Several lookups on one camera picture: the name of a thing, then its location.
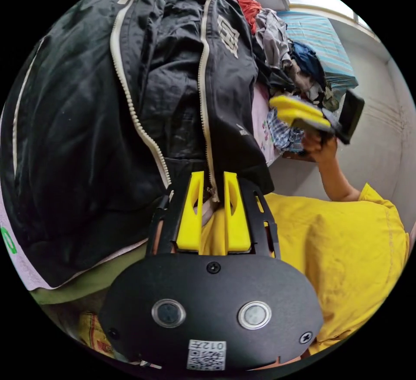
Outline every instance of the jacket zipper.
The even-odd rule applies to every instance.
[[[208,108],[207,108],[207,95],[206,95],[206,86],[205,86],[205,73],[207,69],[207,62],[209,57],[209,44],[207,41],[207,23],[208,23],[208,9],[212,0],[207,0],[204,5],[204,11],[202,14],[201,22],[201,42],[204,45],[202,50],[201,59],[199,61],[198,68],[198,91],[199,91],[199,100],[201,102],[201,120],[202,120],[202,130],[204,131],[206,151],[205,155],[208,162],[208,171],[209,171],[209,183],[211,185],[208,188],[208,192],[212,195],[212,200],[214,202],[219,202],[217,184],[215,182],[214,174],[214,161],[212,157],[212,146],[211,146],[211,132],[209,130],[209,121],[208,121]]]
[[[19,96],[16,102],[16,108],[14,109],[14,117],[13,117],[13,132],[12,132],[12,147],[13,147],[13,170],[14,170],[14,178],[16,179],[16,172],[17,172],[17,118],[19,116],[19,109],[20,109],[20,102],[22,101],[22,95],[26,87],[27,80],[29,78],[30,72],[32,70],[33,64],[35,63],[35,59],[39,53],[40,48],[42,47],[43,41],[45,38],[43,37],[40,41],[40,44],[36,50],[36,54],[32,59],[32,62],[29,65],[29,68],[26,71],[25,78],[22,83],[22,87],[20,87]]]
[[[152,155],[156,161],[160,176],[162,177],[163,183],[165,187],[168,188],[168,186],[171,184],[171,179],[170,179],[170,175],[169,175],[168,167],[166,165],[165,158],[163,157],[162,151],[160,150],[157,143],[146,133],[146,131],[143,129],[143,126],[140,124],[140,120],[137,117],[137,113],[134,109],[133,100],[131,98],[126,75],[123,69],[123,60],[121,58],[121,50],[120,50],[120,32],[121,32],[121,27],[123,25],[123,21],[126,16],[126,13],[130,9],[133,2],[134,0],[130,0],[130,2],[122,10],[120,10],[120,12],[118,12],[117,17],[114,21],[113,31],[111,32],[111,37],[110,37],[111,55],[113,57],[113,63],[114,63],[117,76],[121,82],[124,93],[126,95],[127,104],[129,107],[131,119],[134,124],[134,128],[136,129],[137,134],[140,136],[140,138],[143,140],[143,142],[152,152]]]

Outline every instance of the pile of clothes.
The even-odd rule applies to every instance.
[[[256,0],[237,0],[252,33],[253,52],[259,68],[258,81],[269,97],[296,95],[330,111],[339,108],[315,51],[287,37],[287,24]],[[274,146],[281,152],[301,152],[303,131],[289,127],[274,108],[267,117]]]

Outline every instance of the qr code sticker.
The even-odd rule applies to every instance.
[[[188,370],[225,370],[226,343],[223,341],[190,341]]]

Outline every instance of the plaid shirt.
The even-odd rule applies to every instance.
[[[301,152],[303,151],[302,138],[303,130],[289,127],[285,122],[277,117],[277,110],[272,108],[267,115],[270,135],[273,145],[281,152]]]

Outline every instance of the red clothing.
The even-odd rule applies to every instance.
[[[237,0],[244,13],[247,23],[250,25],[251,34],[256,33],[256,16],[261,11],[262,7],[259,2],[255,0]]]

